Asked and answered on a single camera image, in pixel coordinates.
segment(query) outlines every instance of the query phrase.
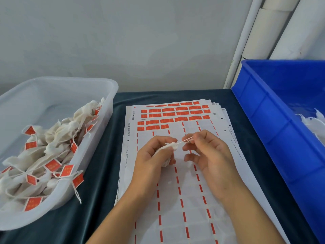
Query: white tray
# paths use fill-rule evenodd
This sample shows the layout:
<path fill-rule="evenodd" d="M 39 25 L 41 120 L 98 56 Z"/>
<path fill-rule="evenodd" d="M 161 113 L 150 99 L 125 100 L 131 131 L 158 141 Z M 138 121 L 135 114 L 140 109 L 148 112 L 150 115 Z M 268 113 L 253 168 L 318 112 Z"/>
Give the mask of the white tray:
<path fill-rule="evenodd" d="M 96 125 L 85 136 L 70 164 L 72 172 L 85 170 L 113 113 L 113 98 L 118 85 L 111 79 L 40 77 L 28 80 L 0 96 L 0 171 L 2 161 L 17 156 L 28 136 L 21 133 L 28 124 L 44 129 L 58 120 L 72 117 L 91 100 L 105 101 Z M 26 212 L 0 212 L 0 230 L 20 228 L 37 220 L 51 209 L 64 205 L 74 194 L 67 180 L 60 180 L 54 191 L 36 208 Z M 0 197 L 0 207 L 4 204 Z"/>

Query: person's left hand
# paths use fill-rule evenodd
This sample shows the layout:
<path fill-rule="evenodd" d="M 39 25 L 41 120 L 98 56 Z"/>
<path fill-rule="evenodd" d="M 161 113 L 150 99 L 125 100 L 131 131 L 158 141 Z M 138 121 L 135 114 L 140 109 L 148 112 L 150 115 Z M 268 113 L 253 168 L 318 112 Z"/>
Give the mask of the person's left hand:
<path fill-rule="evenodd" d="M 176 163 L 172 147 L 161 149 L 152 157 L 156 150 L 165 146 L 165 143 L 172 142 L 177 142 L 177 139 L 170 136 L 154 136 L 138 151 L 129 188 L 135 190 L 145 200 L 151 199 L 157 187 L 164 161 L 171 158 L 169 165 Z"/>

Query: dark green tablecloth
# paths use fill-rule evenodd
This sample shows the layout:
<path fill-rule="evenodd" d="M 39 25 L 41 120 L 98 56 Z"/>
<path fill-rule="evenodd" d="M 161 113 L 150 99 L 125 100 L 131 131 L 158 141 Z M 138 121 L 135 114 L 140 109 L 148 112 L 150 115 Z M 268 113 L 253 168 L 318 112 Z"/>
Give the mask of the dark green tablecloth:
<path fill-rule="evenodd" d="M 211 99 L 227 109 L 240 148 L 291 244 L 318 243 L 284 180 L 231 90 L 117 93 L 114 112 L 78 188 L 76 197 L 23 228 L 3 232 L 0 244 L 85 243 L 114 206 L 124 131 L 125 107 Z"/>

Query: blue plastic bin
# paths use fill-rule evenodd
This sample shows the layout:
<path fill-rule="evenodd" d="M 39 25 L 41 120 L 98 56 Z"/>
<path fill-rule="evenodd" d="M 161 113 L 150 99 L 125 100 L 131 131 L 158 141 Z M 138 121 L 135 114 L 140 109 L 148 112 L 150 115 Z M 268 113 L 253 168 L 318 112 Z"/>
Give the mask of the blue plastic bin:
<path fill-rule="evenodd" d="M 244 60 L 232 91 L 325 243 L 325 147 L 295 115 L 325 114 L 325 61 Z"/>

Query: translucent plastic container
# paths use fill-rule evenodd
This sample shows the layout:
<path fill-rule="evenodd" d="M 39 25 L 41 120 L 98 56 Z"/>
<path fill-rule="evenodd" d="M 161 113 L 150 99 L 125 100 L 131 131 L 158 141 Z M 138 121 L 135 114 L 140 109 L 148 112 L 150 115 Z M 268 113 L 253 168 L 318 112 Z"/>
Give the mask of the translucent plastic container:
<path fill-rule="evenodd" d="M 117 90 L 117 83 L 111 79 L 67 77 L 40 77 L 14 87 L 0 96 L 1 161 L 20 153 L 28 139 L 21 131 L 28 124 L 48 129 L 58 120 L 72 117 L 86 103 L 104 97 L 96 125 L 85 136 L 70 162 L 75 165 L 72 172 L 85 171 L 113 113 Z M 1 162 L 0 171 L 5 168 Z M 0 212 L 0 230 L 25 226 L 49 210 L 64 205 L 73 195 L 71 182 L 60 180 L 51 195 L 36 208 L 27 212 Z"/>
<path fill-rule="evenodd" d="M 232 91 L 325 243 L 325 147 L 295 115 L 325 113 L 325 61 L 244 60 Z"/>

